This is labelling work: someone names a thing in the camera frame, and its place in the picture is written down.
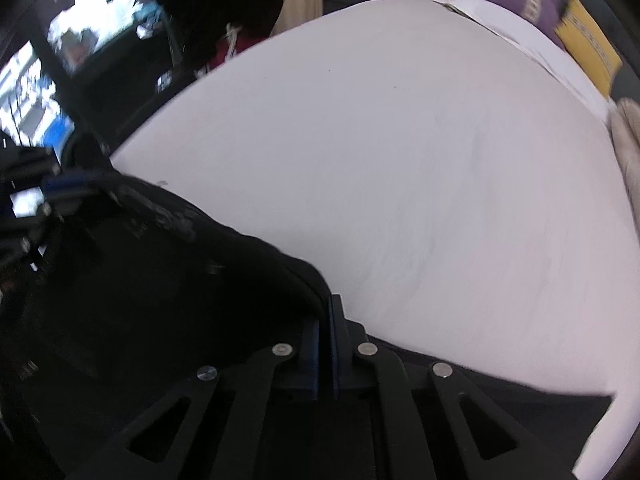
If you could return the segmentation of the beige folded duvet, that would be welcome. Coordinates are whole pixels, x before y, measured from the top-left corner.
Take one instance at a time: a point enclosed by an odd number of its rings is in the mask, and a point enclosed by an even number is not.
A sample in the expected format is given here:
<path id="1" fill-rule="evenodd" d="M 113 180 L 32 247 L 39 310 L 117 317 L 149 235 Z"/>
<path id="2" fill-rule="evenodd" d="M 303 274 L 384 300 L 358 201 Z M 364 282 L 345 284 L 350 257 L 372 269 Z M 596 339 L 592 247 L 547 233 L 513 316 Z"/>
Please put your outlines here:
<path id="1" fill-rule="evenodd" d="M 610 114 L 611 139 L 622 172 L 636 228 L 640 223 L 639 103 L 621 98 Z"/>

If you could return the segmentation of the large glass window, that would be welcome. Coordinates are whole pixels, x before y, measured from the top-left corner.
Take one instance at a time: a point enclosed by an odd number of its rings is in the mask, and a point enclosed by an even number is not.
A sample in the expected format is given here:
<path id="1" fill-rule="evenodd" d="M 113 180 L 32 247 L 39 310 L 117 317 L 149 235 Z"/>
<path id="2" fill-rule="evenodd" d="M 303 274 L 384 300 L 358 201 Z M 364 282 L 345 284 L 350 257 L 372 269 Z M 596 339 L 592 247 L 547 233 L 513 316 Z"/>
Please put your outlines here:
<path id="1" fill-rule="evenodd" d="M 155 0 L 1 0 L 1 129 L 62 152 L 89 130 L 115 151 L 178 92 Z"/>

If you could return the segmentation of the yellow patterned pillow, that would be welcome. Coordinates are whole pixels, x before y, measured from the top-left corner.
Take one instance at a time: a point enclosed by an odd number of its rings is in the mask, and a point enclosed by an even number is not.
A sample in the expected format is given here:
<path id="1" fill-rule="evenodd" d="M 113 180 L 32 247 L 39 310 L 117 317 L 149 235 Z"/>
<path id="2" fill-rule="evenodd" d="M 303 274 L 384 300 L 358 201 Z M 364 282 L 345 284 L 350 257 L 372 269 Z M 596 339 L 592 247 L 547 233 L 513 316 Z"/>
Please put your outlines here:
<path id="1" fill-rule="evenodd" d="M 609 98 L 623 61 L 580 0 L 567 1 L 555 33 L 597 90 Z"/>

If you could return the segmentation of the black denim pants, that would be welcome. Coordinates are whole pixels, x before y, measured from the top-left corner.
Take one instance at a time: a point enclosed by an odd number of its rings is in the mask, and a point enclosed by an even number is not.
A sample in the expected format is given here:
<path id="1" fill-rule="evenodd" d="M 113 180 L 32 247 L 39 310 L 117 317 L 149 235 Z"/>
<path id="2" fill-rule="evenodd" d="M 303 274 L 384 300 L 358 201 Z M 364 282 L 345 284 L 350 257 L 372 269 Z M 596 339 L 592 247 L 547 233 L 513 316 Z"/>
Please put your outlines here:
<path id="1" fill-rule="evenodd" d="M 291 340 L 329 316 L 334 296 L 309 263 L 114 171 L 1 287 L 6 479 L 77 479 L 115 434 L 201 367 L 235 368 Z M 372 394 L 333 388 L 330 331 L 328 318 L 317 400 L 298 422 L 269 415 L 277 441 L 256 460 L 254 479 L 389 479 Z M 395 351 L 412 380 L 437 362 L 369 337 Z M 611 403 L 454 367 L 570 470 Z"/>

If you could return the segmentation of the white pillow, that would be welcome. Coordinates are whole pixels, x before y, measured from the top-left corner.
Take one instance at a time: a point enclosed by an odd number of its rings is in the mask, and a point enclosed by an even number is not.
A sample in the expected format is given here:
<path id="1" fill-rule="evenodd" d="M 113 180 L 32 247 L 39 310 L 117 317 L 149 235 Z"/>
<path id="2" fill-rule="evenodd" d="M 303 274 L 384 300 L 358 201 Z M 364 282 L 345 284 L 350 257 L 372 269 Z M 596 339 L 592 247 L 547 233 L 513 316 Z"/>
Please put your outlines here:
<path id="1" fill-rule="evenodd" d="M 608 125 L 608 116 L 614 107 L 612 99 L 602 96 L 574 58 L 534 25 L 487 0 L 432 1 L 469 18 L 512 44 L 567 88 L 603 125 Z"/>

